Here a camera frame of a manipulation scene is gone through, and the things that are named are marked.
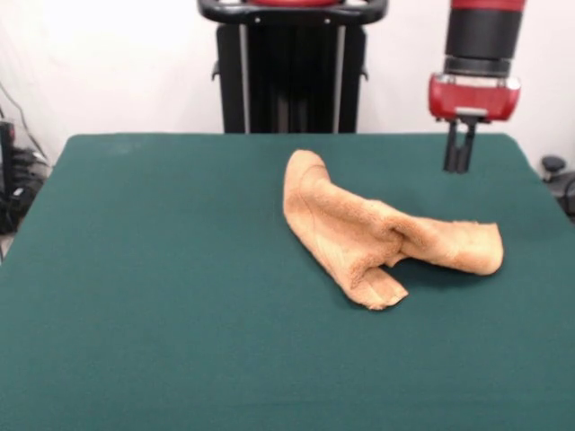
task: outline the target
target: white wall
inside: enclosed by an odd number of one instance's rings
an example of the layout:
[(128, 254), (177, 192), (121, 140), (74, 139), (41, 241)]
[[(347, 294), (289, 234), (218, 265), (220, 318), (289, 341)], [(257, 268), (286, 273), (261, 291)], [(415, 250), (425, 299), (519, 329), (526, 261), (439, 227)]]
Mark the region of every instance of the white wall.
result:
[[(426, 91), (448, 6), (391, 0), (369, 27), (361, 132), (445, 130)], [(533, 164), (547, 153), (575, 162), (574, 17), (569, 0), (528, 1), (514, 63), (522, 100), (510, 123), (488, 128), (515, 137)], [(195, 0), (0, 0), (0, 79), (52, 159), (79, 133), (219, 132), (215, 28)]]

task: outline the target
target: table surface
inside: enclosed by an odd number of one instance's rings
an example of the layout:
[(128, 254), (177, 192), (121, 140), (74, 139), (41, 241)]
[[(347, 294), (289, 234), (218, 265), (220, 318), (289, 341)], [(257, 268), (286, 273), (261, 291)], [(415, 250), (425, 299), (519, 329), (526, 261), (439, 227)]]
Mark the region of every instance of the table surface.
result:
[[(575, 235), (478, 136), (78, 136), (0, 270), (0, 429), (575, 429)], [(296, 148), (417, 216), (497, 222), (500, 272), (402, 262), (350, 303), (289, 231)]]

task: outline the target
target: red robot part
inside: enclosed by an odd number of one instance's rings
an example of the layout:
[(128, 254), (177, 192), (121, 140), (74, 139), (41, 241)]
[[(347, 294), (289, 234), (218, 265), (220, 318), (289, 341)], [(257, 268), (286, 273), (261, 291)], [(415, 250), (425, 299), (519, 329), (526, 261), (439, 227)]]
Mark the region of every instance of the red robot part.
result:
[(451, 0), (453, 9), (496, 9), (523, 12), (526, 0)]
[(520, 85), (506, 80), (433, 75), (429, 110), (436, 119), (477, 117), (481, 122), (506, 121), (517, 107)]

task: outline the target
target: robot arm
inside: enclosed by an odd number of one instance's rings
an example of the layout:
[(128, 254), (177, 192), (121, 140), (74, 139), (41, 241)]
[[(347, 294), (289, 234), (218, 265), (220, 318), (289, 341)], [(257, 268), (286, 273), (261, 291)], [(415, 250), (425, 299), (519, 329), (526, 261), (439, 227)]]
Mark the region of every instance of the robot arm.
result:
[[(449, 123), (444, 169), (469, 169), (478, 123), (508, 120), (520, 83), (509, 77), (526, 0), (451, 0), (444, 72), (429, 80), (429, 110)], [(468, 127), (456, 144), (459, 123)]]

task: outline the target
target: crumpled towel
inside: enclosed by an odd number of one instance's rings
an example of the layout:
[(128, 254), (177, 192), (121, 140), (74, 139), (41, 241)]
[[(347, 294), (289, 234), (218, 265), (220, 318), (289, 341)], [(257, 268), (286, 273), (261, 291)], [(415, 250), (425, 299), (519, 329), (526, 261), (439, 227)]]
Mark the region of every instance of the crumpled towel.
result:
[(380, 266), (406, 258), (487, 276), (503, 261), (495, 224), (414, 217), (334, 185), (323, 160), (296, 151), (287, 164), (284, 215), (301, 243), (356, 303), (396, 305), (407, 291)]

